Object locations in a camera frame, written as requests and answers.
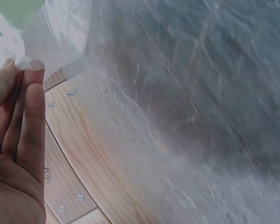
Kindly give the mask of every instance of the wooden floorboard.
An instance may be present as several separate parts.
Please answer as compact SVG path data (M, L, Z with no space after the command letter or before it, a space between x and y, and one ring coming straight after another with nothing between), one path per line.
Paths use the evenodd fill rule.
M50 208L47 206L47 204L45 204L45 207L46 207L46 215L47 215L46 224L60 224L60 222L58 222L58 220L56 219L56 217L54 216Z
M66 161L52 133L46 128L46 162L51 180L45 200L58 220L70 223L97 206Z
M67 81L46 92L47 121L71 166L112 224L156 224L92 129Z
M72 224L111 224L100 209L95 209Z
M57 71L43 82L43 89L48 91L66 80L65 75Z

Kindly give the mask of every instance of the plastic sheet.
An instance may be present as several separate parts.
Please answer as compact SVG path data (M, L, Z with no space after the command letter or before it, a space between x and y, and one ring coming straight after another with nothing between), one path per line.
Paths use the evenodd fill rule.
M48 77L83 55L92 0L43 2L0 1L0 67L12 58L20 69L45 67Z
M64 74L160 224L280 224L280 0L96 0Z

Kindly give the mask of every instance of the clear plastic bag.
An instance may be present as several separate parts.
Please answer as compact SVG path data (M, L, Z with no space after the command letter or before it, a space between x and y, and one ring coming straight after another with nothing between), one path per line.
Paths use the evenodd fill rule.
M77 60L84 53L91 12L92 0L0 0L0 67L12 58L19 69L45 67L48 77Z

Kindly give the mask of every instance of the nail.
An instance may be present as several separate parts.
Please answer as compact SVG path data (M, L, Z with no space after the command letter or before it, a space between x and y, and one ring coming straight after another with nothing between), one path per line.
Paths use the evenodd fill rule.
M58 206L58 210L60 212L64 212L65 211L65 207L63 205Z
M10 65L14 65L14 63L15 63L15 62L14 62L13 59L8 58L8 59L6 59L6 61L4 62L2 68L6 68L6 67L8 67L8 66L10 66Z
M30 62L31 70L38 71L45 68L45 64L41 60L33 60Z
M78 202L84 201L84 196L83 195L77 195L77 201Z

